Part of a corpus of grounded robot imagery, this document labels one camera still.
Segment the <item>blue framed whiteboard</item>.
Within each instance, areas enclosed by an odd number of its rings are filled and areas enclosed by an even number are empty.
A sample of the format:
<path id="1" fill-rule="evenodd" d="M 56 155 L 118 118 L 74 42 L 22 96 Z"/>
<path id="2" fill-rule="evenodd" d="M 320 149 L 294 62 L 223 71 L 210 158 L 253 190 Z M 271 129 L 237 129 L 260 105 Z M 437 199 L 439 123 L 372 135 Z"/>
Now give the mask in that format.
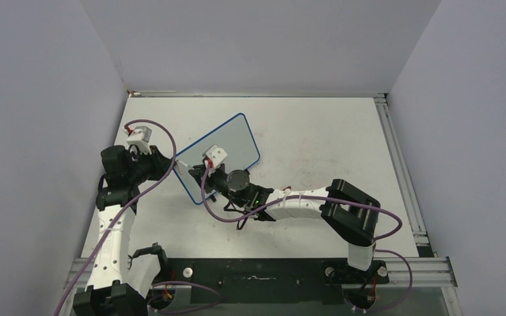
<path id="1" fill-rule="evenodd" d="M 200 185 L 189 174 L 195 166 L 202 166 L 207 158 L 214 167 L 225 170 L 248 169 L 260 160 L 260 150 L 244 113 L 238 113 L 202 136 L 177 154 L 176 175 L 196 205 L 202 203 Z"/>

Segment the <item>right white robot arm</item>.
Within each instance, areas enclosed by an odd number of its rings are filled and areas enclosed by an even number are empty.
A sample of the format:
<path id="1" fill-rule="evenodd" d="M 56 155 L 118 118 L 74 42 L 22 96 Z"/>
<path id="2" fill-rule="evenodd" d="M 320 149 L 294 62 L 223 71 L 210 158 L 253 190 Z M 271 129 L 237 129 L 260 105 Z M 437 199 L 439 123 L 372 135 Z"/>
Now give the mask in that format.
<path id="1" fill-rule="evenodd" d="M 241 214 L 236 222 L 249 218 L 271 222 L 323 220 L 348 245 L 346 271 L 349 278 L 362 282 L 372 274 L 376 242 L 388 236 L 376 235 L 379 216 L 389 216 L 390 212 L 349 182 L 335 179 L 323 188 L 293 191 L 253 184 L 248 171 L 226 172 L 223 166 L 196 165 L 188 173 L 199 185 L 202 199 L 212 192 L 227 199 L 226 211 Z"/>

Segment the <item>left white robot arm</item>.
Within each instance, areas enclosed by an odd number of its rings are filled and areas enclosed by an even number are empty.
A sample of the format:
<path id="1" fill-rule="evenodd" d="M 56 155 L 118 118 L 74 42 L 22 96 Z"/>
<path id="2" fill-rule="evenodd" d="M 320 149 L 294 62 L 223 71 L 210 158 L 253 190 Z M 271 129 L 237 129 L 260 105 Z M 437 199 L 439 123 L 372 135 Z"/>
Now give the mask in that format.
<path id="1" fill-rule="evenodd" d="M 122 145 L 104 149 L 104 168 L 98 182 L 98 242 L 92 252 L 92 271 L 83 292 L 74 296 L 76 315 L 147 315 L 146 297 L 152 282 L 165 282 L 170 265 L 158 244 L 138 250 L 144 268 L 129 269 L 130 231 L 136 218 L 139 186 L 147 180 L 159 184 L 173 168 L 174 161 L 151 145 L 147 151 Z"/>

